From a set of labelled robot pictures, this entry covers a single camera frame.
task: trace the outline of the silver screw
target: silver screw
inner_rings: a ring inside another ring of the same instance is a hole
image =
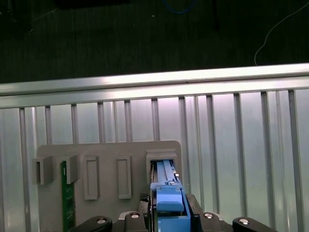
[[[213,215],[212,214],[204,214],[204,217],[208,218],[208,219],[212,219]]]
[[[244,225],[248,225],[249,224],[249,221],[246,220],[246,219],[240,219],[239,222],[244,224]]]
[[[106,220],[104,220],[104,219],[99,219],[98,221],[97,221],[97,224],[104,224],[106,222]]]

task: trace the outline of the gray mounting plate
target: gray mounting plate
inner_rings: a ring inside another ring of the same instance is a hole
[[[74,181],[76,225],[95,216],[106,216],[116,222],[122,212],[137,210],[141,193],[149,194],[147,162],[156,153],[157,159],[174,154],[181,178],[181,146],[176,141],[41,146],[38,159],[52,157],[52,162],[35,159],[33,165],[41,231],[62,231],[62,161],[72,160],[67,172],[74,175],[67,182]],[[47,172],[45,169],[52,170],[52,180],[36,179],[46,176],[40,175]]]

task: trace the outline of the reflective metal surface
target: reflective metal surface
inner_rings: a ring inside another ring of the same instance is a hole
[[[240,95],[242,123],[242,151],[244,154],[247,214],[269,225],[269,195],[267,189],[267,162],[270,159],[266,146],[268,125],[263,125],[261,93]]]
[[[199,145],[202,141],[199,141],[198,134],[199,128],[197,127],[197,111],[196,111],[196,98],[185,97],[185,112],[186,112],[186,126],[188,136],[188,160],[190,172],[190,189],[195,198],[202,205],[204,199],[201,197],[202,176],[200,174],[200,153]]]
[[[238,138],[234,95],[214,95],[213,113],[215,127],[216,156],[219,183],[219,214],[225,221],[232,221],[234,215],[243,215],[241,181],[244,181],[239,160]]]
[[[307,89],[308,64],[0,85],[0,229],[39,232],[37,147],[176,140],[205,211],[309,232]]]
[[[273,167],[275,222],[278,231],[299,231],[288,91],[267,93]]]
[[[133,141],[153,141],[151,99],[131,101]]]
[[[53,144],[72,144],[71,105],[55,105],[50,107]]]
[[[309,74],[309,65],[274,65],[261,67],[196,70],[182,72],[163,72],[68,79],[58,81],[25,82],[0,85],[0,95],[30,94],[44,92],[77,91],[80,89],[102,89],[120,87],[138,87],[161,84],[176,84],[201,81],[230,81],[235,79],[265,79],[273,76],[303,76]]]
[[[98,134],[98,104],[77,104],[78,142],[99,143]]]
[[[105,142],[116,142],[114,102],[103,103],[103,122]]]
[[[25,231],[19,109],[0,110],[5,232]]]

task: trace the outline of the vertical metal bar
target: vertical metal bar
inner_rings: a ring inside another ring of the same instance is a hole
[[[126,116],[126,141],[132,142],[132,116],[131,116],[131,102],[125,102],[125,116]]]
[[[2,123],[2,112],[0,111],[0,123]],[[5,215],[4,215],[4,182],[3,182],[3,176],[2,173],[4,173],[4,170],[2,169],[2,164],[4,163],[5,160],[2,159],[4,154],[2,153],[3,151],[3,146],[4,143],[2,141],[2,137],[4,135],[3,133],[3,128],[0,127],[0,231],[5,231]]]
[[[238,149],[238,163],[239,163],[239,186],[240,186],[240,200],[242,215],[248,216],[248,199],[246,187],[246,170],[245,170],[245,153],[243,140],[243,124],[241,116],[240,95],[234,95],[235,101],[235,119],[236,119],[236,140]]]
[[[116,141],[126,142],[125,102],[116,101],[114,104],[115,104]]]
[[[99,143],[98,105],[76,105],[78,143]]]
[[[72,144],[71,105],[51,106],[53,144]]]
[[[39,232],[38,189],[37,185],[32,183],[32,159],[37,157],[37,147],[46,144],[45,107],[25,108],[25,125],[31,232]]]
[[[268,225],[272,228],[276,228],[275,192],[274,192],[274,178],[273,178],[273,163],[271,157],[269,107],[267,101],[267,93],[262,93],[261,97],[262,97],[262,116],[263,116],[266,177],[267,177],[267,192],[268,192],[268,211],[269,211]]]
[[[77,106],[71,105],[71,117],[72,117],[72,137],[73,143],[78,144],[78,122],[77,122]]]
[[[212,97],[197,97],[198,139],[201,156],[203,210],[219,213],[217,161],[213,127]]]
[[[131,101],[133,141],[153,141],[153,117],[151,99]]]
[[[36,107],[34,110],[35,116],[34,119],[36,119],[36,127],[35,127],[35,133],[36,133],[36,139],[37,139],[37,146],[42,146],[47,144],[47,135],[50,134],[50,141],[52,140],[51,136],[51,121],[49,121],[49,133],[47,133],[47,121],[46,121],[46,108],[44,106]]]
[[[272,183],[272,175],[267,175],[269,154],[263,131],[261,93],[240,94],[240,113],[248,216],[270,225],[267,183]]]
[[[50,106],[45,108],[45,121],[46,121],[46,141],[47,144],[53,144],[52,136],[52,113]]]
[[[116,126],[115,126],[115,111],[114,103],[103,103],[103,121],[104,121],[104,136],[106,143],[116,142]]]
[[[105,142],[105,133],[104,133],[104,108],[103,103],[98,103],[98,133],[100,143]]]
[[[183,187],[190,191],[184,99],[158,99],[160,140],[176,140],[182,146]]]
[[[197,109],[195,97],[185,97],[186,126],[188,134],[188,157],[190,189],[200,205],[204,205],[201,196],[200,153],[198,142]]]
[[[267,93],[277,231],[297,228],[297,211],[288,91]]]
[[[25,109],[19,110],[20,123],[20,142],[21,142],[21,163],[22,163],[22,183],[24,192],[24,215],[25,215],[25,231],[31,232],[30,220],[30,199],[29,199],[29,183],[28,183],[28,158],[27,158],[27,143],[26,143],[26,123]]]
[[[217,150],[220,214],[227,221],[241,215],[239,151],[234,95],[214,95],[213,113]]]
[[[24,191],[19,109],[0,110],[5,232],[24,232]]]
[[[158,101],[157,99],[151,101],[151,109],[153,114],[153,130],[154,130],[154,140],[160,140],[160,128],[159,128],[159,114],[158,114]]]
[[[309,231],[309,90],[289,92],[298,231]]]

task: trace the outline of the gray plastic holder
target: gray plastic holder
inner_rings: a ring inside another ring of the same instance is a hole
[[[34,184],[47,185],[53,181],[53,157],[39,157],[32,160]]]

